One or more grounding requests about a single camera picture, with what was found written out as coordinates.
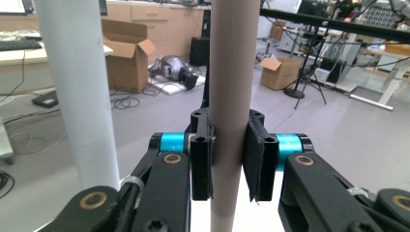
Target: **white pillar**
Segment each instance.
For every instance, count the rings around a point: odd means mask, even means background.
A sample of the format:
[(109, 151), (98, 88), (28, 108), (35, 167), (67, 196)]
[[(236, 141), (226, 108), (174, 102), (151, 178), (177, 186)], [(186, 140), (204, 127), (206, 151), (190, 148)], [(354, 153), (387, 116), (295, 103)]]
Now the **white pillar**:
[(81, 184), (118, 189), (99, 1), (35, 6)]
[(210, 120), (216, 128), (211, 231), (231, 231), (249, 118), (259, 1), (214, 0)]

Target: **blue metallic cylinder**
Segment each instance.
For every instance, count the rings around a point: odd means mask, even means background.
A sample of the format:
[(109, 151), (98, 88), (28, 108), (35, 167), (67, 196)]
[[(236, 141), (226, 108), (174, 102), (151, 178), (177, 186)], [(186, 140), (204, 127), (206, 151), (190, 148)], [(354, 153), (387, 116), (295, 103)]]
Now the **blue metallic cylinder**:
[(182, 132), (163, 133), (161, 137), (161, 152), (184, 152), (185, 134)]
[(295, 152), (303, 152), (302, 142), (295, 133), (276, 133), (279, 140), (279, 163), (277, 171), (283, 171), (287, 156)]

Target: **floor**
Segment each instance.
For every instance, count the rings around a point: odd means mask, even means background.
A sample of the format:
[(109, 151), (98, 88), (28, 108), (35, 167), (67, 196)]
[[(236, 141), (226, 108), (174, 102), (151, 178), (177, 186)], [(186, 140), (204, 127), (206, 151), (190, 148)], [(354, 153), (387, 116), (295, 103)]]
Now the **floor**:
[[(259, 84), (260, 75), (261, 69), (256, 67), (250, 105), (265, 115), (268, 132), (307, 134), (315, 151), (357, 187), (372, 192), (385, 188), (410, 189), (410, 91), (406, 91), (407, 86), (389, 101), (394, 111), (349, 99), (329, 88), (323, 90), (325, 104), (320, 93), (309, 85), (306, 97), (295, 110), (297, 100)], [(144, 155), (154, 132), (186, 128), (190, 113), (201, 104), (202, 93), (203, 86), (172, 96), (139, 94), (133, 96), (138, 101), (131, 100), (132, 105), (138, 106), (112, 110), (121, 178), (129, 175)], [(31, 104), (34, 97), (19, 97), (0, 106), (0, 116), (43, 110)], [(69, 141), (63, 136), (65, 130), (59, 112), (18, 120), (7, 124), (7, 129), (9, 136), (29, 133), (33, 138), (31, 152), (56, 144), (44, 154), (15, 155), (14, 164), (1, 163), (1, 170), (15, 178), (15, 187), (0, 199), (1, 231), (33, 231), (51, 221), (80, 191)], [(15, 151), (27, 153), (28, 136), (17, 136), (13, 140)], [(276, 185), (278, 192), (280, 177)], [(234, 231), (251, 231), (254, 224), (279, 223), (275, 203), (249, 204), (247, 194), (247, 190), (241, 188), (238, 201), (245, 206), (237, 210), (237, 218), (247, 220), (241, 223), (237, 219)], [(255, 213), (249, 212), (249, 205)], [(192, 224), (201, 224), (201, 229), (192, 231), (209, 231), (206, 215), (193, 217)]]

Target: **desk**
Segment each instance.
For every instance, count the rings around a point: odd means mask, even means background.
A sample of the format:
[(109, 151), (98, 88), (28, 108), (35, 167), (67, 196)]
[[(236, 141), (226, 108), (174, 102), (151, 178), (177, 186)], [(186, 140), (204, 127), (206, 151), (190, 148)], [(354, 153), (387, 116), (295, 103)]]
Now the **desk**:
[[(105, 55), (113, 51), (104, 48)], [(18, 87), (17, 93), (30, 92), (54, 86), (48, 67), (45, 48), (36, 50), (1, 51), (0, 52), (0, 94), (8, 95), (22, 81), (24, 57), (24, 83)]]
[[(374, 54), (377, 55), (384, 55), (384, 56), (390, 56), (390, 57), (395, 57), (398, 58), (399, 60), (407, 58), (405, 55), (400, 55), (392, 52), (387, 52), (384, 49), (378, 49), (378, 50), (372, 50), (371, 51)], [(401, 80), (403, 76), (406, 74), (407, 68), (410, 65), (410, 59), (395, 63), (395, 67), (392, 69), (392, 71), (389, 73), (388, 77), (386, 78), (385, 82), (383, 83), (382, 89), (383, 95), (380, 98), (379, 101), (372, 101), (369, 99), (365, 99), (363, 97), (351, 94), (350, 98), (356, 99), (362, 102), (367, 102), (388, 110), (393, 110), (391, 106), (387, 105), (387, 101), (390, 99), (392, 94), (395, 92), (395, 90), (400, 86)]]

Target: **black keyboard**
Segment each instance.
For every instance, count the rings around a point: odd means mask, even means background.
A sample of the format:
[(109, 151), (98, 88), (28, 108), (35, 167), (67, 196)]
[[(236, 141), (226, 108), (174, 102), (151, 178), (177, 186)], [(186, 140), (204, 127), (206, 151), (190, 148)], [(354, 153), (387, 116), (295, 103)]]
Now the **black keyboard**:
[(0, 41), (0, 51), (31, 50), (42, 46), (37, 41)]

